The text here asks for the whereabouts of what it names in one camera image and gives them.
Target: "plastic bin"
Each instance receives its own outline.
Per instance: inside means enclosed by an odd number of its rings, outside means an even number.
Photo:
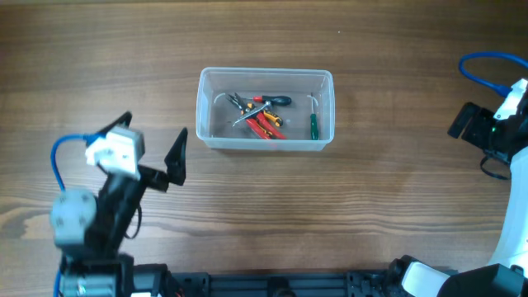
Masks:
[[[284,124],[277,128],[282,139],[260,139],[246,124],[233,122],[240,110],[224,94],[244,98],[284,95],[289,106],[273,106]],[[317,115],[319,139],[310,139],[310,114]],[[326,70],[275,68],[205,68],[201,72],[196,102],[196,135],[214,149],[258,149],[283,151],[320,151],[333,140],[335,129],[333,80]]]

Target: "green screwdriver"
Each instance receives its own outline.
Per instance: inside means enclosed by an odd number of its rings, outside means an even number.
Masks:
[[[317,129],[317,116],[314,112],[314,94],[310,93],[311,101],[312,101],[312,114],[310,115],[310,134],[312,136],[312,140],[318,140],[319,139],[319,130]]]

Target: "white robot part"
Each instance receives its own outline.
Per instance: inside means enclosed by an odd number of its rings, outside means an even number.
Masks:
[[[105,138],[94,141],[85,152],[87,164],[115,174],[140,179],[138,162],[145,153],[143,133],[115,126]]]
[[[497,249],[489,265],[512,265],[524,269],[528,276],[528,148],[522,149],[511,159],[510,202],[502,226]]]
[[[429,266],[413,262],[405,271],[402,287],[409,294],[417,297],[437,297],[440,288],[449,276]]]
[[[508,94],[501,107],[498,108],[493,118],[495,118],[495,120],[506,120],[510,116],[515,115],[517,113],[517,106],[525,95],[527,87],[528,81],[524,78],[511,86],[511,92]]]

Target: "red pliers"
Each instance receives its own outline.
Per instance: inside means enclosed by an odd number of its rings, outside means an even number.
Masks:
[[[234,95],[235,97],[229,95],[228,100],[241,111],[242,115],[255,108],[252,103],[245,103],[237,93]],[[281,132],[266,120],[262,112],[257,113],[254,117],[247,118],[246,123],[262,139],[286,139]]]

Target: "wooden table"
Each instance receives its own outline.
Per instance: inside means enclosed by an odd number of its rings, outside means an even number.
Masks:
[[[172,271],[345,271],[413,255],[483,266],[509,182],[446,131],[462,105],[496,109],[458,58],[526,57],[523,2],[180,2],[0,7],[0,295],[49,295],[59,251],[48,213],[59,193],[50,148],[124,111],[145,133],[142,163],[191,131],[187,180],[148,191],[139,238],[122,250]],[[333,74],[336,136],[321,153],[207,148],[194,133],[208,66],[320,68]],[[468,65],[500,83],[506,62]],[[65,144],[67,186],[101,187],[82,144]]]

